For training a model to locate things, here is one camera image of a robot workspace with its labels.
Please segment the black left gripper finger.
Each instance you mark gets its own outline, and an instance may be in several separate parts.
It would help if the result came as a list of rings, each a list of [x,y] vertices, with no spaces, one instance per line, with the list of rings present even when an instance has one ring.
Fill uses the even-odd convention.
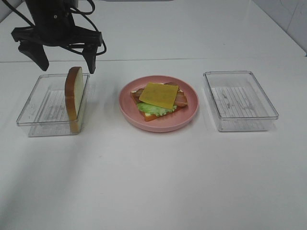
[[[87,63],[88,70],[91,74],[94,74],[96,69],[96,53],[98,47],[92,44],[85,45],[82,50],[82,56]]]
[[[21,41],[18,50],[35,62],[43,71],[48,69],[49,61],[41,44]]]

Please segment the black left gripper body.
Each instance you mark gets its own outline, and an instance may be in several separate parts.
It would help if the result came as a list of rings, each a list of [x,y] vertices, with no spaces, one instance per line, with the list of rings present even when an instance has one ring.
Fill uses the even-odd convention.
[[[92,9],[80,11],[76,0],[27,0],[25,3],[34,22],[31,23],[17,11],[17,15],[29,23],[29,26],[14,28],[12,37],[16,42],[28,40],[48,46],[69,46],[77,43],[101,46],[102,34],[97,28],[89,30],[76,26],[74,22],[74,13],[85,17],[94,12],[94,2],[88,2]]]

